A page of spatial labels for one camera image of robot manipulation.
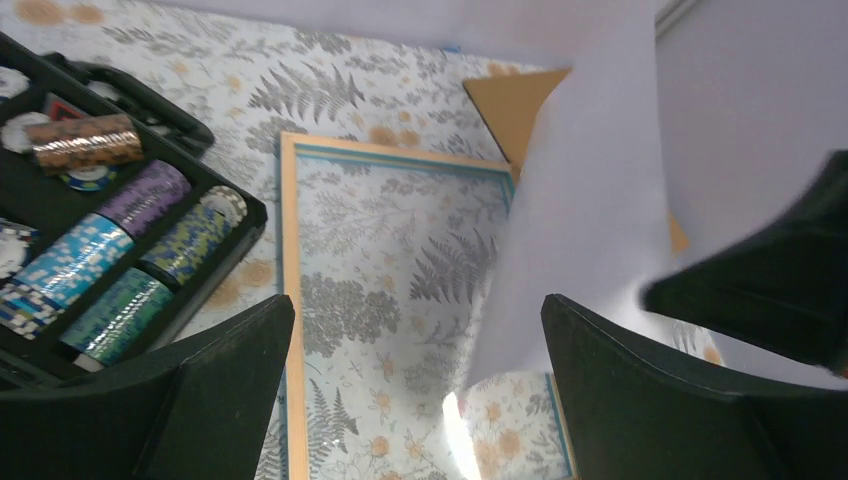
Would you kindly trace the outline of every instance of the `floral tablecloth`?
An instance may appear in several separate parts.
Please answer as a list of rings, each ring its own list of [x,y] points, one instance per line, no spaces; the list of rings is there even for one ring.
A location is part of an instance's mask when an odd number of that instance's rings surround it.
[[[0,29],[37,53],[59,51],[73,60],[110,64],[135,75],[206,123],[216,143],[202,162],[267,206],[264,236],[181,337],[279,291],[276,144],[281,130],[503,161],[461,81],[533,70],[480,57],[121,0],[0,2]],[[391,262],[391,255],[383,260]],[[384,276],[371,280],[392,290]],[[422,318],[405,321],[409,322],[402,325],[405,331],[432,331]],[[693,348],[701,356],[717,358],[704,345],[697,340]],[[394,375],[394,361],[385,354],[354,367],[374,373],[369,378],[379,381]],[[348,405],[352,418],[363,421],[368,412],[380,418],[391,412],[392,399],[381,392],[382,387],[369,388],[373,401],[362,405],[361,413],[351,413]],[[281,403],[284,396],[281,391]],[[327,397],[323,407],[311,405],[311,412],[323,408],[332,415],[344,400]],[[258,479],[286,477],[281,411],[275,408]],[[323,469],[319,478],[455,478],[425,465],[438,463],[425,452],[437,450],[429,444],[441,439],[428,437],[429,430],[415,426],[432,425],[438,415],[432,402],[421,402],[416,415],[387,418],[382,429],[369,425],[370,437],[347,432],[355,437],[350,444],[362,448],[344,453],[351,462],[364,462],[369,468],[342,468],[345,461],[338,460],[338,468]],[[480,477],[539,479],[562,474],[563,454],[544,376],[506,375],[485,382],[468,397],[465,417]],[[380,468],[371,468],[369,462],[378,462]]]

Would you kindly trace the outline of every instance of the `cardboard piece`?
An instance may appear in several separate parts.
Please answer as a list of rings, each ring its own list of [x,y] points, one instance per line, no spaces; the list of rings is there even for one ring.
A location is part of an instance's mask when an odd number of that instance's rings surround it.
[[[524,166],[527,145],[536,125],[539,108],[570,71],[571,69],[566,68],[539,73],[473,78],[462,83],[504,157],[513,166],[514,178],[519,178]],[[689,239],[671,214],[668,218],[668,228],[671,248],[675,254],[689,247]]]

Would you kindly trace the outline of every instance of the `black plastic case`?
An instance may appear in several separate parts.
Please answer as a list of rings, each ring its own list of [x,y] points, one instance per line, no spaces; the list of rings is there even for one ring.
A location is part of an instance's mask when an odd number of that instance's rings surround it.
[[[80,83],[80,80],[84,80],[83,75],[91,75],[91,68],[86,68],[85,64],[71,64],[58,55],[39,57],[2,33],[0,65],[19,70],[30,79],[28,90],[0,104],[0,125],[22,113],[42,111],[45,96],[50,92],[91,116],[115,113],[129,113],[132,116],[131,112],[125,112]],[[106,70],[106,73],[101,71],[99,74],[112,75],[115,78],[123,73]],[[119,78],[120,80],[135,81],[132,77]],[[128,84],[127,88],[140,88],[137,85],[140,84],[135,81],[135,84]],[[137,91],[143,97],[156,95],[149,89]],[[161,102],[161,105],[156,113],[167,116],[177,125],[182,125],[180,130],[190,130],[199,123],[170,102]],[[208,129],[195,129],[197,131],[192,134],[193,137],[186,135],[186,131],[178,135],[180,138],[175,135],[162,137],[135,117],[133,123],[142,141],[145,161],[128,164],[109,186],[93,194],[72,190],[58,177],[45,176],[29,155],[18,155],[0,149],[0,216],[41,231],[41,237],[31,247],[31,258],[47,249],[83,216],[116,194],[153,159],[163,160],[179,169],[193,187],[181,203],[157,221],[143,237],[137,239],[129,253],[35,340],[26,340],[11,330],[0,328],[0,390],[20,386],[49,388],[87,374],[88,372],[72,363],[75,354],[63,349],[64,345],[58,342],[59,337],[197,203],[209,188],[215,185],[234,188],[247,202],[247,216],[197,273],[179,291],[174,292],[172,301],[124,352],[120,361],[136,357],[172,340],[256,243],[264,230],[268,217],[262,202],[194,160],[192,153],[202,153],[212,142]],[[193,138],[193,141],[181,140],[186,137]]]

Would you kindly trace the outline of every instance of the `green poker chip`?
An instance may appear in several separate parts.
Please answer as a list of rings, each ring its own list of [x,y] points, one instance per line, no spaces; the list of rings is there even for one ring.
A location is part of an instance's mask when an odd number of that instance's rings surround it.
[[[119,167],[114,165],[95,165],[70,170],[60,175],[60,178],[74,190],[97,192],[106,188],[106,185],[118,176],[118,170]]]

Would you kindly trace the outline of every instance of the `white poker chip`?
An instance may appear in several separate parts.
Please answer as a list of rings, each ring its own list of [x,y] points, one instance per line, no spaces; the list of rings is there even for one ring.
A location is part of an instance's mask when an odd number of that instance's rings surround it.
[[[210,188],[200,199],[200,204],[223,215],[233,228],[247,216],[247,202],[244,198],[232,188],[223,185]]]
[[[26,261],[27,244],[14,235],[0,233],[0,279],[18,273]]]
[[[86,87],[101,97],[113,102],[117,102],[121,99],[121,93],[108,83],[93,81],[86,85]]]
[[[28,112],[9,120],[0,130],[0,140],[3,148],[17,153],[27,153],[32,150],[32,142],[26,133],[26,127],[50,123],[50,117],[39,112]]]
[[[11,68],[0,67],[0,103],[23,93],[29,87],[29,78]]]

